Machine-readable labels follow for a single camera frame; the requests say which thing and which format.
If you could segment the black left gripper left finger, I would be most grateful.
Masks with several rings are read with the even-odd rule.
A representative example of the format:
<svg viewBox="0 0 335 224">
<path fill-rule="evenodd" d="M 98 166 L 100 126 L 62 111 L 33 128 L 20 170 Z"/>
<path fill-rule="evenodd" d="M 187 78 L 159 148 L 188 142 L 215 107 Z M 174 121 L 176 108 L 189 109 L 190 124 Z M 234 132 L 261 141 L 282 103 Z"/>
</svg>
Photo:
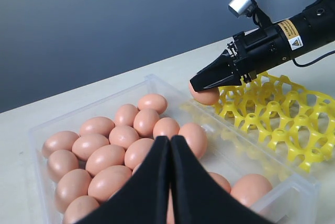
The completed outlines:
<svg viewBox="0 0 335 224">
<path fill-rule="evenodd" d="M 125 185 L 78 223 L 166 223 L 171 178 L 168 137 L 157 137 Z"/>
</svg>

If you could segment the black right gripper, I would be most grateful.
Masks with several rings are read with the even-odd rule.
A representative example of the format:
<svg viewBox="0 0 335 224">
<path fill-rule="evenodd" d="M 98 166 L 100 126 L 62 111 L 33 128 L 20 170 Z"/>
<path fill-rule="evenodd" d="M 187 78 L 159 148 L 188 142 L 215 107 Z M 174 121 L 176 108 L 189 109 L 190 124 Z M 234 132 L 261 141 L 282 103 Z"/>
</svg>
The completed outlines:
<svg viewBox="0 0 335 224">
<path fill-rule="evenodd" d="M 192 88 L 202 92 L 222 86 L 239 86 L 241 78 L 251 81 L 264 71 L 293 59 L 288 39 L 278 24 L 249 34 L 240 32 L 227 44 L 228 50 L 190 79 Z"/>
</svg>

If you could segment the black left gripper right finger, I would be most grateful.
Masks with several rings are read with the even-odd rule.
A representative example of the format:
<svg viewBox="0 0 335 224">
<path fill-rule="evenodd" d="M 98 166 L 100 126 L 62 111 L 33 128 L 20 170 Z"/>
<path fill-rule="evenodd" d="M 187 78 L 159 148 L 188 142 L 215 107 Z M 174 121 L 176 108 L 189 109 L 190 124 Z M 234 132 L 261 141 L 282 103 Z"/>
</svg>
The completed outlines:
<svg viewBox="0 0 335 224">
<path fill-rule="evenodd" d="M 240 204 L 200 164 L 182 136 L 171 141 L 172 201 L 175 223 L 266 224 L 266 218 Z"/>
</svg>

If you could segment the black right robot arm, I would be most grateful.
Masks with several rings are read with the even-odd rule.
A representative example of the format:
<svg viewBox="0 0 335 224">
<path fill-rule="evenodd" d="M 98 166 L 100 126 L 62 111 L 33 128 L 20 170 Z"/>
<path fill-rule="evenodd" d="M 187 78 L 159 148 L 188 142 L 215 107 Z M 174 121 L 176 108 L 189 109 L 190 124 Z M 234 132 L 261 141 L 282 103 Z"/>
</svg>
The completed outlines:
<svg viewBox="0 0 335 224">
<path fill-rule="evenodd" d="M 277 23 L 254 0 L 233 0 L 229 9 L 236 16 L 252 17 L 258 29 L 234 35 L 221 55 L 191 78 L 197 92 L 249 83 L 264 71 L 334 41 L 334 0 L 316 0 Z"/>
</svg>

